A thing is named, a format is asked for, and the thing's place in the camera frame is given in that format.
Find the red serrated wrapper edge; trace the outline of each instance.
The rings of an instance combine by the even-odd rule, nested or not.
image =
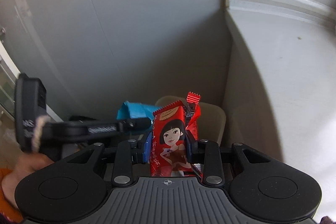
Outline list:
[[[198,104],[200,99],[201,99],[201,96],[199,94],[196,94],[196,93],[193,93],[193,92],[188,92],[188,95],[187,95],[187,102],[188,103]]]
[[[186,126],[185,129],[188,129],[188,127],[192,125],[199,118],[200,115],[201,115],[201,108],[199,105],[196,105],[195,114],[192,116],[192,118],[189,121],[189,124]]]
[[[175,107],[178,107],[178,106],[184,106],[184,104],[183,104],[183,102],[181,100],[178,100],[178,101],[176,101],[174,103],[171,103],[171,104],[169,104],[169,105],[167,105],[167,106],[165,106],[163,108],[160,108],[160,109],[154,111],[153,115],[156,116],[156,115],[158,115],[158,114],[160,114],[162,112],[165,112],[166,110],[169,110],[169,109],[172,109],[172,108],[175,108]]]

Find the red snack package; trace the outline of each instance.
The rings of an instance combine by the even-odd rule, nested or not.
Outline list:
[[[185,150],[185,112],[177,101],[153,113],[151,175],[184,177],[193,173]]]
[[[200,99],[201,96],[196,93],[189,92],[187,95],[185,124],[186,129],[190,130],[195,140],[198,140],[196,120],[201,115],[201,108],[198,105]]]

